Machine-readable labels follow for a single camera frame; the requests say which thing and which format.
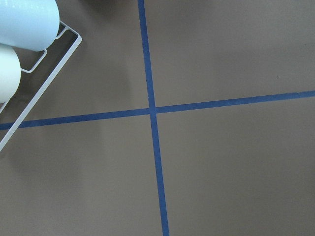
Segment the pale green cup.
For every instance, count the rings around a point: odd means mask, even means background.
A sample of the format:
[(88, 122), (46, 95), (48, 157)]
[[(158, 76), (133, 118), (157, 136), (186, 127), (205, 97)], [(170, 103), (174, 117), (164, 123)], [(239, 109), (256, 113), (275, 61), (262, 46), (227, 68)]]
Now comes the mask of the pale green cup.
[(19, 87), (20, 61), (11, 46), (0, 45), (0, 103), (11, 99)]

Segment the light blue cup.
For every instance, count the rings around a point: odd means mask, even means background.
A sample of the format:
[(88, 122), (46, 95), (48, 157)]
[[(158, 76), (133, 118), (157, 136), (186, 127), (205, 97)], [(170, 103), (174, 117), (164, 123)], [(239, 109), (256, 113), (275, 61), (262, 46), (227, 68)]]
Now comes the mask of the light blue cup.
[(1, 44), (43, 51), (56, 39), (59, 25), (59, 9), (54, 0), (0, 2)]

